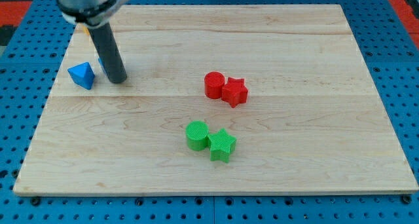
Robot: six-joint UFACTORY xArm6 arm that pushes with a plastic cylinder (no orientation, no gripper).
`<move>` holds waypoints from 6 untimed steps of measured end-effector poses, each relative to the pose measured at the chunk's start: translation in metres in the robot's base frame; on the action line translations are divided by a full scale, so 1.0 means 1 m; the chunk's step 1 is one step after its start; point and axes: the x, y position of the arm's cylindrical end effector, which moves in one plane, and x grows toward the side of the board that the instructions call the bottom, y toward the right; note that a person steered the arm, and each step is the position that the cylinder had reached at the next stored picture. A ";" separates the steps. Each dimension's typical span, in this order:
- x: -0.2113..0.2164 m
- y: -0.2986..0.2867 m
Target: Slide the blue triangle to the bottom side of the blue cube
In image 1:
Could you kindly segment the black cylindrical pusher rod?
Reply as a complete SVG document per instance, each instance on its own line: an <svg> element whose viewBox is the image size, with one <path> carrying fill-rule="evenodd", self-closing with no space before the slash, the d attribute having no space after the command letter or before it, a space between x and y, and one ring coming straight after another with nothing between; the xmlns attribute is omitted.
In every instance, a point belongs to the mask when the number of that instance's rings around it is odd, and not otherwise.
<svg viewBox="0 0 419 224"><path fill-rule="evenodd" d="M127 74L110 24L89 29L89 34L104 65L105 76L111 83L123 83L127 79Z"/></svg>

